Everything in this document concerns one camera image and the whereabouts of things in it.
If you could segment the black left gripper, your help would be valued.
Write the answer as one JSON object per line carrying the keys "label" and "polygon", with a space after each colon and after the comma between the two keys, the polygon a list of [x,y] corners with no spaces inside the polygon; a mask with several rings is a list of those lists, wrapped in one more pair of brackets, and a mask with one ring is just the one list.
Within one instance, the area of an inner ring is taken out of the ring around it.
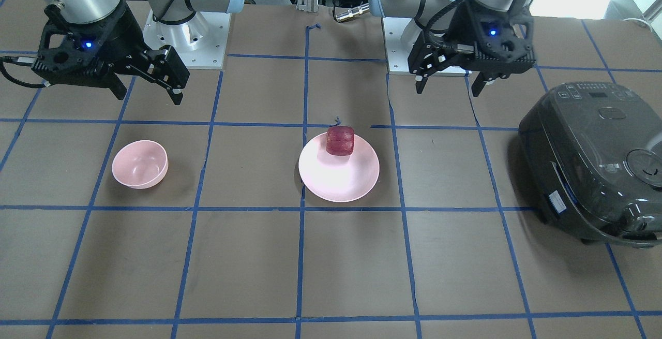
{"label": "black left gripper", "polygon": [[450,66],[478,72],[471,94],[478,97],[498,78],[522,74],[536,64],[533,23],[528,6],[496,11],[478,3],[454,9],[447,30],[421,32],[408,56],[415,89],[422,94],[428,79]]}

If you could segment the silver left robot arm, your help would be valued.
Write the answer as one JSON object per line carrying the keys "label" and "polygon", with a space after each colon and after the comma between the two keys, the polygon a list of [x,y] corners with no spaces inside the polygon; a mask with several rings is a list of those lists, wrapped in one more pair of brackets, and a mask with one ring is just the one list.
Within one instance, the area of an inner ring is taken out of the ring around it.
{"label": "silver left robot arm", "polygon": [[532,0],[368,0],[372,15],[408,18],[418,28],[407,63],[417,93],[452,66],[475,72],[473,96],[536,65]]}

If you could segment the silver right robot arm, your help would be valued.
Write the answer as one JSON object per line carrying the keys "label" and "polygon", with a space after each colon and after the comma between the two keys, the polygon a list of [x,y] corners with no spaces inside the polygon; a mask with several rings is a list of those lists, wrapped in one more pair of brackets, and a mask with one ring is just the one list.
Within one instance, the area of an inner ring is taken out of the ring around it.
{"label": "silver right robot arm", "polygon": [[109,89],[123,100],[120,75],[139,76],[165,89],[175,105],[190,72],[180,53],[215,47],[205,13],[238,13],[245,0],[147,0],[159,47],[152,49],[126,0],[44,0],[47,23],[36,56],[3,56],[28,66],[42,86]]}

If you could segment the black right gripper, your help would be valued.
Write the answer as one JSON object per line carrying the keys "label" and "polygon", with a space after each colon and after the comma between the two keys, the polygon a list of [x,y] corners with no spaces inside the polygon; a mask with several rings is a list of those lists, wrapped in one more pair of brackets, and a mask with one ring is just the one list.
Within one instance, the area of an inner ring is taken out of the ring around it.
{"label": "black right gripper", "polygon": [[175,47],[151,50],[132,11],[121,0],[111,13],[95,22],[75,24],[64,18],[64,3],[53,1],[43,10],[43,27],[31,70],[50,84],[109,89],[125,100],[127,89],[116,74],[139,75],[182,103],[190,72]]}

